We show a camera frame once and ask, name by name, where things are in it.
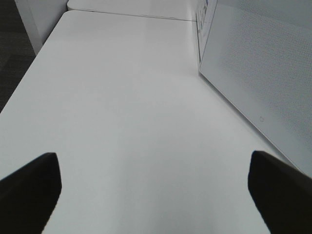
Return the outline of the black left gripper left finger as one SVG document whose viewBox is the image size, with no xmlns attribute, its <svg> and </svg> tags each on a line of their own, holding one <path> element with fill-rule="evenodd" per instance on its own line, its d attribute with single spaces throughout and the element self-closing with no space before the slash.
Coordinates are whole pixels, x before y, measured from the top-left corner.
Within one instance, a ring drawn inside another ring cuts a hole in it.
<svg viewBox="0 0 312 234">
<path fill-rule="evenodd" d="M 0 181 L 0 232 L 43 232 L 62 190 L 56 153 L 44 153 Z"/>
</svg>

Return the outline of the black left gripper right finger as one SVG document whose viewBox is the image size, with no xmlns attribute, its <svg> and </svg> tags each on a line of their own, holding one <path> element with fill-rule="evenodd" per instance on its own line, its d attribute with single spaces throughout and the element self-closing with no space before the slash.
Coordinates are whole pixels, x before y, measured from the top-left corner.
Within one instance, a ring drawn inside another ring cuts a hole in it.
<svg viewBox="0 0 312 234">
<path fill-rule="evenodd" d="M 272 234 L 312 232 L 312 179 L 264 152 L 251 156 L 248 190 Z"/>
</svg>

